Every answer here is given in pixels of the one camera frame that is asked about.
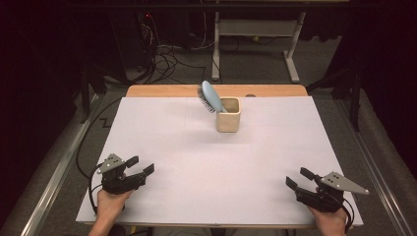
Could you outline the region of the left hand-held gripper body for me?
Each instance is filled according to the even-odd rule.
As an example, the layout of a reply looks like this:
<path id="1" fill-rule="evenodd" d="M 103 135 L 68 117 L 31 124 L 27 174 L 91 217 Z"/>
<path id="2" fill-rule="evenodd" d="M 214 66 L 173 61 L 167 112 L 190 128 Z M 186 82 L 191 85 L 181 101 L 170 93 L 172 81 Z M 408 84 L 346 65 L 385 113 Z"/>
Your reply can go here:
<path id="1" fill-rule="evenodd" d="M 126 176 L 126 168 L 126 161 L 114 153 L 105 158 L 97 171 L 102 175 L 102 189 L 109 194 L 119 195 L 144 186 L 147 179 L 144 172 Z"/>

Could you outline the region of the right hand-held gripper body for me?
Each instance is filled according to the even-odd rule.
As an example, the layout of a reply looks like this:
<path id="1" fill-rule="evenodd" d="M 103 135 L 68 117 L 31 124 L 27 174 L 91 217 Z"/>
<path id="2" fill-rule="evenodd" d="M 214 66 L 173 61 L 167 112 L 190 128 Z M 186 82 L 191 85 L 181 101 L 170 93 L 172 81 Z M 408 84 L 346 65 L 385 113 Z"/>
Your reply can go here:
<path id="1" fill-rule="evenodd" d="M 342 208 L 345 192 L 361 195 L 370 194 L 369 190 L 337 172 L 332 171 L 326 176 L 315 175 L 316 179 L 314 182 L 318 187 L 316 192 L 308 191 L 298 186 L 298 191 L 294 193 L 298 202 L 320 212 L 336 212 Z"/>

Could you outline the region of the cream square cup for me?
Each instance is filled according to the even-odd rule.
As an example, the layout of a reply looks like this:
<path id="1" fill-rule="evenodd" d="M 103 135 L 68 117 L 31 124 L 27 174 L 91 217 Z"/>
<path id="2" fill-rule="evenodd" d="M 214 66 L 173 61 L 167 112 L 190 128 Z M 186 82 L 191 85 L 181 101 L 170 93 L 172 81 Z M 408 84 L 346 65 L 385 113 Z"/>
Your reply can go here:
<path id="1" fill-rule="evenodd" d="M 220 99 L 225 112 L 216 114 L 216 130 L 220 133 L 235 133 L 239 129 L 241 103 L 238 97 L 224 96 Z"/>

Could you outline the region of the light blue hairbrush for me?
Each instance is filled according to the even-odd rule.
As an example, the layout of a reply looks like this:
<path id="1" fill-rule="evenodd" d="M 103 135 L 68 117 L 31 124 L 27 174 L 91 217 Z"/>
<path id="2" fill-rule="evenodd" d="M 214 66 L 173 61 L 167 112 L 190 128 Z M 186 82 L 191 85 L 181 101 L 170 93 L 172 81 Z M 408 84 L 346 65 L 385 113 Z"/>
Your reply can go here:
<path id="1" fill-rule="evenodd" d="M 218 93 L 213 88 L 210 82 L 203 81 L 197 88 L 198 97 L 206 109 L 213 113 L 226 113 L 227 110 L 223 107 Z"/>

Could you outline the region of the person's left hand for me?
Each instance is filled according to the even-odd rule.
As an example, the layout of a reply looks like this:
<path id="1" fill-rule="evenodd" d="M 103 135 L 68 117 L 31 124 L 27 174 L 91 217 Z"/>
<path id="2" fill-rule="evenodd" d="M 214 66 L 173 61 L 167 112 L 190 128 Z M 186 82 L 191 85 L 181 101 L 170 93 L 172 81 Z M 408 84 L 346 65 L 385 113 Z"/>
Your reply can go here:
<path id="1" fill-rule="evenodd" d="M 132 191 L 114 195 L 104 190 L 97 193 L 97 215 L 95 224 L 101 228 L 111 227 L 119 214 L 121 213 L 124 203 L 130 198 Z"/>

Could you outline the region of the person's right hand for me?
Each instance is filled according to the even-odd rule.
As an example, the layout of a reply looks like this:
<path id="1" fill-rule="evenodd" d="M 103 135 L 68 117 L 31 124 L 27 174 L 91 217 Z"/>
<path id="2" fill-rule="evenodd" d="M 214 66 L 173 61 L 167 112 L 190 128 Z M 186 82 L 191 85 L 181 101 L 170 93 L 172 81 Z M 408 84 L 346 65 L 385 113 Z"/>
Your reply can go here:
<path id="1" fill-rule="evenodd" d="M 320 212 L 309 206 L 308 210 L 314 216 L 322 236 L 345 236 L 347 215 L 343 209 L 336 212 Z"/>

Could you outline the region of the black metal stand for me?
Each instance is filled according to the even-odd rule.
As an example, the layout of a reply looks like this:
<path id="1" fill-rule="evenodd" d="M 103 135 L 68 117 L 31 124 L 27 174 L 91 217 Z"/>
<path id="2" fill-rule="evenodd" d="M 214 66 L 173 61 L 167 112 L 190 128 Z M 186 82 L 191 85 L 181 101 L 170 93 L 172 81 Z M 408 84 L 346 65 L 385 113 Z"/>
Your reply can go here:
<path id="1" fill-rule="evenodd" d="M 334 99 L 350 98 L 349 121 L 354 130 L 359 132 L 360 71 L 354 66 L 350 66 L 327 73 L 322 79 L 306 86 L 306 91 L 311 92 L 318 88 L 332 88 L 331 96 Z"/>
<path id="2" fill-rule="evenodd" d="M 93 89 L 96 94 L 106 94 L 107 92 L 104 72 L 94 64 L 83 65 L 81 69 L 82 124 L 87 122 L 90 114 L 89 89 Z"/>

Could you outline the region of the silver metal floor rail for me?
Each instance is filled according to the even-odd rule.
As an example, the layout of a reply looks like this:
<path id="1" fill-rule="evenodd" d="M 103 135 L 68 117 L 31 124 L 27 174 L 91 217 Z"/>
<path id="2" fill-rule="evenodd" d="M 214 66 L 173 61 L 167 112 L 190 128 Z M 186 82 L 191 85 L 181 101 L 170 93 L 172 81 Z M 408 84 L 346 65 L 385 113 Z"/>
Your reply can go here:
<path id="1" fill-rule="evenodd" d="M 37 235 L 75 161 L 82 138 L 101 101 L 102 96 L 94 94 L 88 100 L 89 112 L 86 113 L 83 109 L 76 112 L 75 117 L 39 164 L 21 200 L 22 204 L 27 204 L 25 210 L 29 217 L 24 228 L 18 233 L 19 236 Z"/>
<path id="2" fill-rule="evenodd" d="M 400 209 L 398 200 L 388 186 L 385 176 L 379 169 L 377 162 L 374 160 L 374 156 L 366 145 L 362 134 L 357 132 L 351 124 L 345 103 L 342 100 L 336 100 L 334 103 L 339 110 L 339 113 L 342 115 L 343 120 L 347 123 L 350 133 L 360 149 L 365 168 L 398 236 L 417 236 L 417 233 L 412 231 L 411 224 L 407 221 L 403 211 Z"/>

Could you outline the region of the white metal desk frame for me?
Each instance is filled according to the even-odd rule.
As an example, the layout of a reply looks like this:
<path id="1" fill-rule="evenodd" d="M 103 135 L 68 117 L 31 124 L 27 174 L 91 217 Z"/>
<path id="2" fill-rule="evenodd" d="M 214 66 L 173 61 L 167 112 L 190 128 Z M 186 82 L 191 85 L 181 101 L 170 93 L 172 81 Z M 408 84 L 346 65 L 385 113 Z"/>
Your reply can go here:
<path id="1" fill-rule="evenodd" d="M 284 50 L 282 55 L 293 84 L 299 84 L 300 78 L 293 61 L 293 54 L 304 25 L 306 13 L 299 14 L 293 21 L 268 21 L 268 20 L 222 20 L 219 13 L 214 17 L 214 38 L 211 63 L 211 78 L 214 81 L 220 79 L 220 51 L 219 40 L 222 35 L 227 36 L 267 36 L 290 37 L 291 45 Z"/>

